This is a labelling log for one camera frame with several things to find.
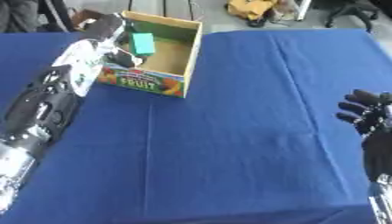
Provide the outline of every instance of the metal frame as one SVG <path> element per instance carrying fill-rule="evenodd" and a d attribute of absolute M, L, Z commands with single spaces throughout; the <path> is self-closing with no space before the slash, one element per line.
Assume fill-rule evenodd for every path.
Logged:
<path fill-rule="evenodd" d="M 304 20 L 306 16 L 306 12 L 309 10 L 309 7 L 311 6 L 312 0 L 303 0 L 301 5 L 299 6 L 299 13 L 297 16 L 297 21 L 302 21 Z"/>

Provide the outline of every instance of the yellow bag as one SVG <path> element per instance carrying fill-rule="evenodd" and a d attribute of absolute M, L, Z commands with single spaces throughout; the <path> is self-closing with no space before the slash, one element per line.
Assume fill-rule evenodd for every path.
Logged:
<path fill-rule="evenodd" d="M 277 0 L 228 0 L 227 11 L 240 18 L 257 20 L 276 3 Z"/>

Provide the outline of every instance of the chair wheel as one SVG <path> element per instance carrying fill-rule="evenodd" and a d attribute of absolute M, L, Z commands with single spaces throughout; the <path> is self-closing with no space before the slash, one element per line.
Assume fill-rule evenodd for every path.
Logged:
<path fill-rule="evenodd" d="M 253 28 L 260 28 L 265 25 L 265 19 L 248 20 L 247 25 Z"/>
<path fill-rule="evenodd" d="M 376 20 L 378 19 L 378 13 L 376 12 L 375 14 L 373 14 L 372 16 L 370 16 L 371 20 Z"/>
<path fill-rule="evenodd" d="M 333 28 L 333 22 L 329 22 L 325 24 L 326 28 Z"/>

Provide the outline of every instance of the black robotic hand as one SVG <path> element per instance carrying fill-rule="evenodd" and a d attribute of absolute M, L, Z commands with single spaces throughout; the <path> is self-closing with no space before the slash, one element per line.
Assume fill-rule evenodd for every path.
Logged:
<path fill-rule="evenodd" d="M 383 173 L 392 176 L 392 94 L 377 96 L 354 90 L 345 98 L 348 102 L 340 102 L 339 107 L 350 113 L 338 113 L 337 117 L 362 135 L 368 179 L 375 182 Z"/>

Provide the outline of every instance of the person's leg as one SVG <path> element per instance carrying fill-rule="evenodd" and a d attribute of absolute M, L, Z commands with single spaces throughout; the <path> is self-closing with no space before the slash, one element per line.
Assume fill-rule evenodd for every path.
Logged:
<path fill-rule="evenodd" d="M 38 0 L 5 0 L 10 7 L 6 32 L 35 32 L 38 18 Z"/>
<path fill-rule="evenodd" d="M 10 7 L 4 1 L 0 1 L 0 32 L 5 32 L 10 20 Z"/>

